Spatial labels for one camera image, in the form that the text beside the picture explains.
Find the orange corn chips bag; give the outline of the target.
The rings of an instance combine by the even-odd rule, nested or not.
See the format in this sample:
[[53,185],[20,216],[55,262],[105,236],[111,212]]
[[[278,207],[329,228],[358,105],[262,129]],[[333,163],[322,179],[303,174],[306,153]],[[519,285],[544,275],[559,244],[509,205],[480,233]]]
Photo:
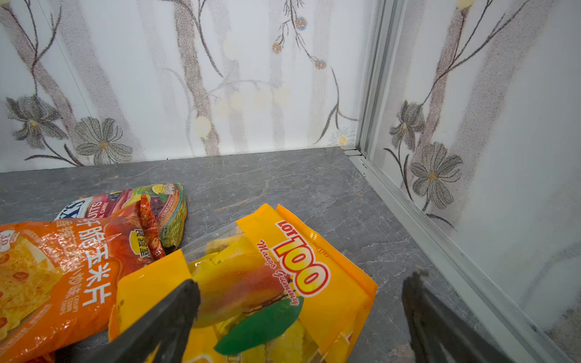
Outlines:
[[1,360],[104,331],[119,281],[164,254],[147,196],[106,218],[2,225]]

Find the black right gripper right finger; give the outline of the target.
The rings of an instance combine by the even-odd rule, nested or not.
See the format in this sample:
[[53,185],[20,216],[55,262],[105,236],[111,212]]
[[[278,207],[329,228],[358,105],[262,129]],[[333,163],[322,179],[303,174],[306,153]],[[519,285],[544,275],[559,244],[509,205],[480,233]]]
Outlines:
[[510,362],[430,292],[415,271],[402,284],[402,304],[417,362]]

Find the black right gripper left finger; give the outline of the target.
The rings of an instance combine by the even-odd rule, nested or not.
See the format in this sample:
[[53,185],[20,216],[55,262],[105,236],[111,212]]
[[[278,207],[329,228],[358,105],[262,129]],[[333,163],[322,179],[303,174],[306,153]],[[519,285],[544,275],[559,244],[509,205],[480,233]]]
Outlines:
[[182,361],[201,303],[198,284],[186,278],[172,287],[163,283],[156,288],[142,278],[124,278],[120,292],[134,300],[143,299],[140,307],[153,301],[147,293],[161,300],[99,350],[78,350],[73,344],[56,352],[57,362],[146,362],[149,358],[153,362]]

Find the yellow mango gummy bag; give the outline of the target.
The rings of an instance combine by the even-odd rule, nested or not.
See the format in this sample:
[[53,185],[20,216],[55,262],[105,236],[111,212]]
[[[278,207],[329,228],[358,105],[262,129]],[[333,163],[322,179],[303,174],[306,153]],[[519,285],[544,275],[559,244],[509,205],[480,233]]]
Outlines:
[[[269,205],[125,278],[198,284],[181,362],[345,362],[378,290],[292,212]],[[121,281],[110,342],[161,300],[147,293],[153,301],[140,307],[145,301],[121,293]]]

